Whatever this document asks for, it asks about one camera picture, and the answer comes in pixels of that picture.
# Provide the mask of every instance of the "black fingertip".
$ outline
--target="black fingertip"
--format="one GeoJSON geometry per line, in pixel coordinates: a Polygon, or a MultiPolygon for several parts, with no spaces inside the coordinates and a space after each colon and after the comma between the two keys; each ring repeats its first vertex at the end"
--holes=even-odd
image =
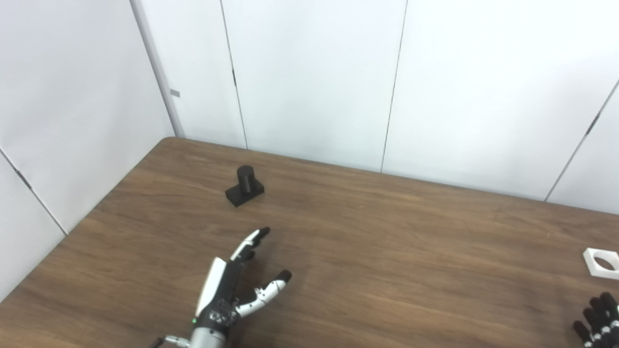
{"type": "Polygon", "coordinates": [[[582,315],[584,315],[584,318],[587,320],[589,325],[591,325],[591,331],[593,333],[599,333],[602,325],[593,308],[585,308],[584,311],[582,311],[582,315]]]}
{"type": "Polygon", "coordinates": [[[593,310],[595,311],[595,313],[600,319],[604,320],[605,322],[608,320],[606,306],[604,305],[604,303],[599,297],[592,297],[591,300],[589,301],[589,304],[591,305],[591,308],[593,308],[593,310]]]}
{"type": "Polygon", "coordinates": [[[258,235],[256,236],[256,239],[260,239],[260,238],[268,235],[270,231],[271,231],[270,227],[260,228],[260,232],[258,232],[258,235]]]}
{"type": "Polygon", "coordinates": [[[600,295],[602,303],[606,307],[606,310],[610,313],[610,317],[613,320],[619,320],[619,310],[617,309],[617,301],[610,292],[603,292],[600,295]]]}
{"type": "Polygon", "coordinates": [[[285,283],[288,283],[291,278],[292,278],[292,273],[289,270],[284,269],[283,271],[279,272],[279,274],[277,275],[277,277],[275,277],[274,280],[284,281],[285,283]]]}
{"type": "Polygon", "coordinates": [[[578,337],[582,339],[582,343],[586,343],[591,340],[591,333],[582,321],[575,321],[574,324],[572,324],[572,327],[574,328],[574,331],[576,331],[578,337]]]}

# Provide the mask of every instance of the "hole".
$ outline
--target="hole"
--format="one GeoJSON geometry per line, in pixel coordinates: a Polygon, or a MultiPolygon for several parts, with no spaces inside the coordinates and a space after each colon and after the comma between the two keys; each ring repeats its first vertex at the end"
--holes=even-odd
{"type": "Polygon", "coordinates": [[[610,262],[600,258],[594,258],[594,260],[597,262],[598,265],[602,266],[603,268],[610,271],[615,271],[615,268],[613,267],[613,265],[610,264],[610,262]]]}

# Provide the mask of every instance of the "black object with peg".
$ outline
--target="black object with peg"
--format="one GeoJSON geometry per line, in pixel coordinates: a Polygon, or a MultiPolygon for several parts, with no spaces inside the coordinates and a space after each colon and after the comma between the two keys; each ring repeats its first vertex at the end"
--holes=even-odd
{"type": "Polygon", "coordinates": [[[226,197],[235,207],[264,193],[264,186],[256,179],[254,168],[242,165],[236,170],[238,185],[226,190],[226,197]]]}

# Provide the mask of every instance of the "panel seam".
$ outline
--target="panel seam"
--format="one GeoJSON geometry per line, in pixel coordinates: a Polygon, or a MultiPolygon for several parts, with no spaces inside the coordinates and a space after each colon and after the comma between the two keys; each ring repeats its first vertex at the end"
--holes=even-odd
{"type": "Polygon", "coordinates": [[[241,127],[243,128],[243,138],[245,139],[245,149],[249,150],[249,144],[247,143],[247,132],[245,131],[245,121],[243,120],[243,110],[241,109],[241,98],[238,95],[238,86],[236,83],[234,61],[232,60],[232,50],[230,49],[230,38],[228,37],[228,24],[226,23],[226,14],[223,11],[222,0],[219,0],[219,6],[222,8],[223,29],[226,33],[226,43],[228,44],[228,54],[230,55],[230,67],[232,68],[232,79],[234,81],[234,89],[236,91],[236,102],[238,104],[238,114],[241,117],[241,127]]]}
{"type": "Polygon", "coordinates": [[[37,199],[37,201],[39,202],[39,204],[41,204],[41,207],[43,207],[43,209],[45,209],[45,212],[51,217],[51,220],[56,224],[56,226],[58,226],[58,228],[60,229],[60,231],[64,234],[64,236],[67,236],[67,232],[64,230],[64,228],[60,225],[60,223],[58,222],[58,220],[56,220],[56,218],[54,217],[54,215],[51,213],[50,209],[45,205],[45,203],[43,202],[43,200],[41,199],[41,197],[39,197],[39,195],[35,192],[35,190],[32,188],[32,185],[30,185],[30,183],[26,180],[26,178],[24,177],[23,174],[21,174],[21,172],[17,169],[17,167],[15,167],[15,165],[13,164],[13,162],[9,159],[9,156],[6,155],[6,153],[4,153],[4,151],[2,149],[0,149],[0,154],[4,157],[4,159],[6,159],[6,162],[11,166],[11,168],[15,171],[15,174],[17,176],[19,176],[24,185],[28,188],[28,190],[30,190],[30,192],[32,193],[32,195],[37,199]]]}
{"type": "Polygon", "coordinates": [[[585,132],[585,134],[582,136],[582,139],[580,140],[580,142],[578,143],[578,146],[576,146],[576,149],[574,150],[574,152],[572,152],[572,156],[569,157],[568,162],[565,164],[565,166],[563,167],[563,170],[561,171],[561,173],[559,174],[559,177],[555,180],[555,183],[552,185],[552,187],[550,188],[550,191],[548,192],[548,194],[546,195],[546,198],[543,200],[544,202],[548,202],[548,199],[550,198],[550,195],[553,193],[553,191],[555,190],[557,184],[559,183],[559,181],[561,181],[561,178],[563,178],[563,175],[565,174],[565,171],[567,171],[569,165],[572,163],[572,160],[574,159],[574,156],[576,156],[576,153],[578,152],[578,150],[581,148],[582,143],[584,143],[585,139],[587,139],[587,136],[589,135],[589,133],[591,133],[591,130],[593,129],[593,127],[595,126],[595,124],[597,123],[597,121],[600,119],[600,115],[602,114],[602,112],[604,112],[604,109],[606,109],[606,105],[608,105],[608,101],[612,98],[612,96],[615,94],[615,91],[617,90],[617,86],[619,86],[619,80],[617,80],[617,83],[615,83],[615,86],[613,87],[613,89],[610,91],[608,97],[606,98],[606,100],[604,101],[604,103],[602,104],[602,107],[600,108],[600,111],[597,112],[597,115],[595,116],[595,118],[593,119],[593,121],[591,122],[591,124],[589,125],[589,127],[587,128],[587,131],[585,132]]]}
{"type": "Polygon", "coordinates": [[[391,123],[391,111],[393,110],[393,97],[396,94],[397,69],[400,65],[400,53],[402,52],[402,39],[404,38],[404,26],[406,25],[406,11],[409,8],[409,0],[404,4],[404,18],[402,19],[402,31],[400,32],[400,45],[397,49],[396,73],[393,77],[393,87],[391,89],[391,102],[389,103],[389,116],[387,117],[387,130],[385,131],[385,142],[383,144],[383,158],[381,160],[381,173],[385,163],[385,154],[387,152],[387,138],[389,136],[389,125],[391,123]]]}

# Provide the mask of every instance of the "robotic hand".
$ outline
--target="robotic hand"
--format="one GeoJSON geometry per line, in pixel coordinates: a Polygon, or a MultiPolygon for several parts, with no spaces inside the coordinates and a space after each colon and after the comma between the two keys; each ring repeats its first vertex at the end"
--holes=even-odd
{"type": "Polygon", "coordinates": [[[166,336],[160,339],[182,348],[221,348],[225,344],[230,328],[240,318],[250,315],[269,303],[284,289],[292,273],[284,270],[273,280],[253,289],[248,294],[236,296],[236,285],[245,262],[254,258],[254,248],[270,231],[260,228],[241,242],[228,262],[215,258],[210,265],[209,275],[204,282],[197,303],[196,318],[191,340],[166,336]]]}

